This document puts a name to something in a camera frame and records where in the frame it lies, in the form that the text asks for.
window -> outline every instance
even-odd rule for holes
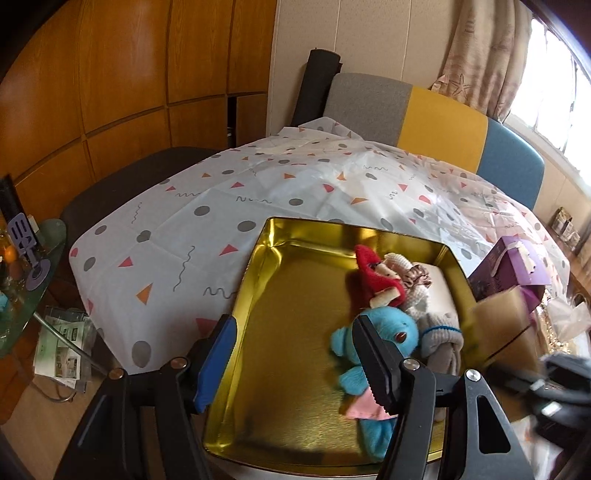
[[[559,150],[591,185],[591,85],[562,41],[538,20],[532,20],[531,28],[511,113]]]

purple box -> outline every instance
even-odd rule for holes
[[[476,301],[521,286],[528,313],[540,304],[550,277],[533,245],[517,236],[502,236],[468,278]]]

glass side table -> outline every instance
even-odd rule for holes
[[[41,222],[39,229],[37,238],[43,247],[43,256],[51,262],[51,269],[47,278],[35,290],[27,291],[24,282],[21,282],[13,290],[6,292],[10,301],[6,309],[0,312],[0,358],[10,353],[29,320],[34,318],[55,335],[60,342],[66,344],[78,355],[90,362],[92,367],[106,375],[107,370],[103,366],[94,361],[84,350],[62,336],[42,315],[37,313],[37,306],[51,283],[66,244],[66,225],[61,220],[45,220]]]

blue gripper pad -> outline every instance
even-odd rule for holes
[[[203,413],[217,392],[222,375],[236,345],[238,327],[232,316],[222,318],[208,340],[213,341],[197,375],[197,393],[193,400],[198,413]]]

chair seat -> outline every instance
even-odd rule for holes
[[[208,148],[168,148],[99,180],[74,198],[61,213],[67,226],[67,250],[90,227],[135,196],[217,152]]]

